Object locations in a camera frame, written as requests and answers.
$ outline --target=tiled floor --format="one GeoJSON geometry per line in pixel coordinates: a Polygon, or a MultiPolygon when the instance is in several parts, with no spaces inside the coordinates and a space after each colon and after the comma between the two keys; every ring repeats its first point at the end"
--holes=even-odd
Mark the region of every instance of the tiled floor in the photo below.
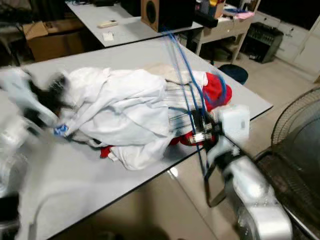
{"type": "MultiPolygon", "coordinates": [[[[259,64],[242,55],[235,64],[249,73],[245,86],[274,105],[251,122],[244,148],[255,156],[270,146],[273,126],[283,109],[314,85],[277,59],[259,64]]],[[[105,231],[121,233],[128,240],[238,240],[228,201],[212,209],[207,206],[198,157],[185,160],[174,173],[176,178],[169,173],[157,177],[54,240],[105,240],[99,238],[105,231]]],[[[223,187],[220,174],[215,172],[211,181],[212,191],[218,193],[223,187]]]]}

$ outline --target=clothes pile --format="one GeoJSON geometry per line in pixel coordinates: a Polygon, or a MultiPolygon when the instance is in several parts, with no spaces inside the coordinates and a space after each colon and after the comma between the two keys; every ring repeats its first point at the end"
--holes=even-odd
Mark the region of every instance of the clothes pile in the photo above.
{"type": "MultiPolygon", "coordinates": [[[[187,72],[182,72],[182,83],[173,69],[163,75],[150,72],[94,67],[71,72],[66,76],[69,86],[64,101],[73,108],[61,111],[55,134],[101,148],[102,158],[121,161],[128,170],[160,161],[169,144],[186,144],[192,130],[181,84],[191,110],[195,106],[187,72]]],[[[222,87],[217,76],[192,73],[211,99],[219,98],[222,87]]],[[[200,94],[193,88],[201,106],[200,94]]],[[[228,87],[225,103],[231,95],[228,87]]]]}

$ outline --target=table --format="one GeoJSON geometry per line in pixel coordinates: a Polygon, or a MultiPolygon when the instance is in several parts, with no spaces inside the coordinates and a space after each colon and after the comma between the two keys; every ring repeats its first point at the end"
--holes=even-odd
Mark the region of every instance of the table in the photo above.
{"type": "MultiPolygon", "coordinates": [[[[165,37],[103,50],[67,56],[24,66],[40,87],[58,70],[81,67],[137,69],[150,64],[169,64],[165,37]]],[[[249,106],[250,117],[269,110],[272,105],[214,66],[183,48],[194,70],[219,72],[233,91],[232,104],[249,106]]],[[[0,94],[0,120],[17,111],[6,95],[0,94]]],[[[139,186],[192,156],[196,148],[184,145],[168,147],[162,161],[140,171],[128,171],[120,162],[100,159],[98,150],[87,145],[53,139],[32,158],[29,178],[21,198],[19,240],[43,240],[56,235],[78,221],[105,208],[139,186]],[[37,213],[36,231],[30,227],[37,213]]]]}
{"type": "MultiPolygon", "coordinates": [[[[114,6],[96,7],[93,4],[76,5],[66,3],[83,24],[93,33],[104,47],[134,43],[142,40],[158,38],[162,33],[154,31],[151,27],[141,22],[141,17],[132,17],[119,3],[114,6]],[[117,26],[98,28],[97,26],[109,20],[116,20],[117,26]],[[113,41],[104,41],[103,33],[113,33],[113,41]]],[[[173,33],[199,29],[203,26],[193,22],[191,27],[175,29],[173,33]]]]}
{"type": "Polygon", "coordinates": [[[237,48],[233,51],[232,55],[231,63],[233,63],[237,59],[241,46],[246,38],[247,32],[253,20],[254,16],[249,17],[245,20],[241,20],[238,18],[231,19],[229,17],[219,17],[216,27],[205,27],[201,30],[198,30],[194,34],[193,41],[197,43],[195,53],[197,55],[200,54],[202,44],[229,38],[232,36],[239,36],[237,48]]]}

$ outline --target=red cloth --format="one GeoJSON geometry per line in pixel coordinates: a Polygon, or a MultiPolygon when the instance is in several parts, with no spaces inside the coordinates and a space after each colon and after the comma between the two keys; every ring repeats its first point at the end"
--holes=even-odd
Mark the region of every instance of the red cloth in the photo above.
{"type": "MultiPolygon", "coordinates": [[[[220,82],[220,79],[217,75],[214,75],[212,73],[207,72],[206,77],[208,79],[207,86],[203,87],[202,91],[203,94],[207,94],[207,96],[210,98],[211,101],[216,101],[222,94],[222,85],[220,82]]],[[[226,96],[225,100],[222,103],[222,105],[226,105],[230,99],[232,98],[232,89],[228,85],[226,86],[226,96]]],[[[214,109],[216,106],[212,106],[206,98],[204,98],[204,103],[207,108],[207,111],[210,112],[212,109],[214,109]]],[[[177,145],[178,143],[182,143],[184,145],[188,146],[195,146],[196,144],[190,144],[188,139],[192,136],[192,132],[188,132],[187,134],[183,136],[175,137],[171,140],[169,145],[177,145]]],[[[110,153],[110,148],[113,146],[106,146],[101,148],[101,155],[100,158],[107,158],[110,153]]]]}

